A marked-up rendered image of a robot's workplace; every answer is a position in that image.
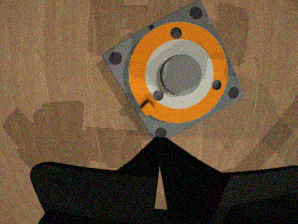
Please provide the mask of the orange round plate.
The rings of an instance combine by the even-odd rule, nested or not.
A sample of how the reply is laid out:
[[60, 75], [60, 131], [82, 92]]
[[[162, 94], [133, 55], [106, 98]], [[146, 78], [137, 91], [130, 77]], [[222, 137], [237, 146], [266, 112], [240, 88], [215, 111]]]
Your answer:
[[[170, 31], [180, 31], [173, 39]], [[201, 67], [201, 84], [189, 95], [174, 95], [162, 87], [160, 71], [165, 60], [185, 53], [194, 57]], [[152, 28], [138, 41], [129, 61], [129, 84], [145, 116], [165, 123], [190, 123], [206, 115], [221, 99], [227, 81], [225, 52], [216, 37], [197, 24], [170, 22]], [[213, 80], [220, 85], [213, 89]], [[161, 91], [161, 99], [153, 99], [154, 91]]]

